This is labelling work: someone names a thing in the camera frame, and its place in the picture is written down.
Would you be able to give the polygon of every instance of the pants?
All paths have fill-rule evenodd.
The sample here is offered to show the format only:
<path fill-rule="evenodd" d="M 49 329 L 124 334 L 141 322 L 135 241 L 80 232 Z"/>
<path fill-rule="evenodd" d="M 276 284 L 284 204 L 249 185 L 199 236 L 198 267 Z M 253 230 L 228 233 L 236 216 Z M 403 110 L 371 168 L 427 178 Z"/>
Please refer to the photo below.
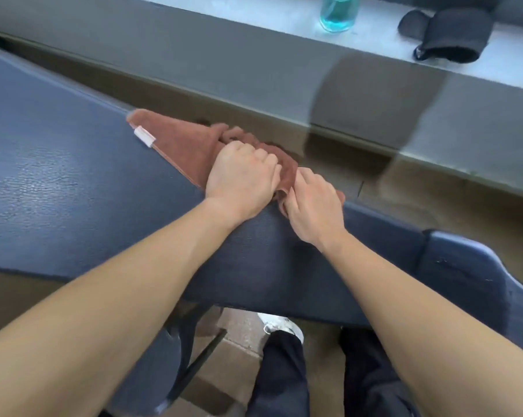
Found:
<path fill-rule="evenodd" d="M 345 417 L 419 417 L 375 332 L 343 329 Z M 247 417 L 307 417 L 310 400 L 300 340 L 275 331 L 264 347 Z"/>

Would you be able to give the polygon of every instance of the bottle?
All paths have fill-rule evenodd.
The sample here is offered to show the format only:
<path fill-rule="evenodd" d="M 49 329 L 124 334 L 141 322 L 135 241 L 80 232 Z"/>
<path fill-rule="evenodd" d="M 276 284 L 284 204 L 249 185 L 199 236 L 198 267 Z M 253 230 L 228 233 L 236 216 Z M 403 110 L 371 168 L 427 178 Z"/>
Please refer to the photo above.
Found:
<path fill-rule="evenodd" d="M 360 0 L 323 0 L 319 21 L 328 32 L 344 32 L 354 25 Z"/>

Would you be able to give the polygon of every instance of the black pants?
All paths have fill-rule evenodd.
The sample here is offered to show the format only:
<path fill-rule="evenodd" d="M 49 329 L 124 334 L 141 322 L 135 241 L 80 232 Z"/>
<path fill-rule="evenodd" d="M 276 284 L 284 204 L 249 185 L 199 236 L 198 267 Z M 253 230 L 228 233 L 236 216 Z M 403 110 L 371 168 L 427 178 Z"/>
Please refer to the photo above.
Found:
<path fill-rule="evenodd" d="M 347 358 L 344 372 L 345 417 L 418 417 L 408 388 L 401 382 L 376 334 L 343 329 L 340 345 Z M 275 331 L 264 347 L 247 417 L 307 417 L 306 363 L 300 340 Z"/>

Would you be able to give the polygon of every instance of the shoe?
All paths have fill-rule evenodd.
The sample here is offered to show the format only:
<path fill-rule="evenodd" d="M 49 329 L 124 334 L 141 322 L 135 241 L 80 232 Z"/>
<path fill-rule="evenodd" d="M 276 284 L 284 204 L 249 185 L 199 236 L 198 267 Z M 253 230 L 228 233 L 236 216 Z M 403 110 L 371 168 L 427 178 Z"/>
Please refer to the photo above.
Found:
<path fill-rule="evenodd" d="M 258 316 L 264 323 L 263 330 L 266 334 L 271 334 L 275 331 L 285 331 L 296 336 L 300 340 L 300 343 L 304 344 L 304 334 L 302 330 L 288 317 L 266 315 L 265 313 L 258 313 Z"/>

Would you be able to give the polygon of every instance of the brown cloth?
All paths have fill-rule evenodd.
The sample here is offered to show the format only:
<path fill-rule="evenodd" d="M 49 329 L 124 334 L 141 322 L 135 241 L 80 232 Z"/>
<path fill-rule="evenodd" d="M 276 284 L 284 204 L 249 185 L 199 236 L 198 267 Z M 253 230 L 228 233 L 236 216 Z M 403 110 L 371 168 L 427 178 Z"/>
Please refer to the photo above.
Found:
<path fill-rule="evenodd" d="M 296 180 L 298 162 L 281 148 L 261 143 L 253 134 L 246 133 L 240 127 L 229 129 L 228 125 L 222 123 L 207 127 L 162 116 L 146 109 L 131 112 L 126 121 L 133 128 L 142 126 L 151 133 L 156 139 L 154 149 L 190 182 L 203 190 L 217 155 L 231 141 L 240 140 L 256 149 L 261 148 L 268 153 L 274 153 L 283 167 L 281 182 L 277 186 L 274 199 L 277 199 L 279 209 L 286 216 L 284 201 Z M 344 194 L 339 191 L 337 194 L 341 202 L 344 202 Z"/>

